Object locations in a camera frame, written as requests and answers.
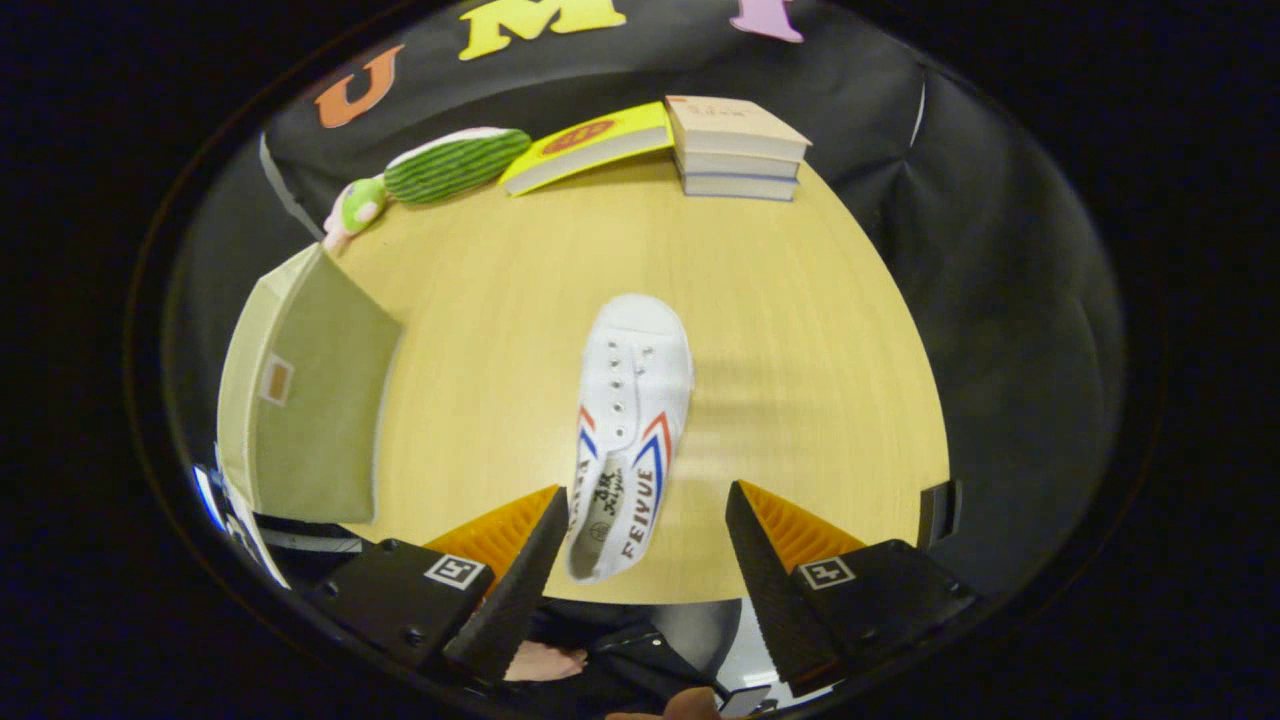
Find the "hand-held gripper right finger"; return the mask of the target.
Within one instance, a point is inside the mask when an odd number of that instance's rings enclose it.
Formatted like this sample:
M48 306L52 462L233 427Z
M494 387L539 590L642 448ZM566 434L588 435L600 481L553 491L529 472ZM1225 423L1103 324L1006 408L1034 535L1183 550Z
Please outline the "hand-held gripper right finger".
M795 694L900 664L984 603L908 542L868 544L745 480L730 487L724 523L767 652Z

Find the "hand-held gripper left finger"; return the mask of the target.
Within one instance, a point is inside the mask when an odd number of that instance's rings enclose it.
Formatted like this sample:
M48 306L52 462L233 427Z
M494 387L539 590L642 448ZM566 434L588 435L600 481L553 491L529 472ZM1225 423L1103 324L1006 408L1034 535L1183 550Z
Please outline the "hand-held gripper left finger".
M305 598L397 667L493 685L529 635L568 520L566 488L548 486L426 544L387 538Z

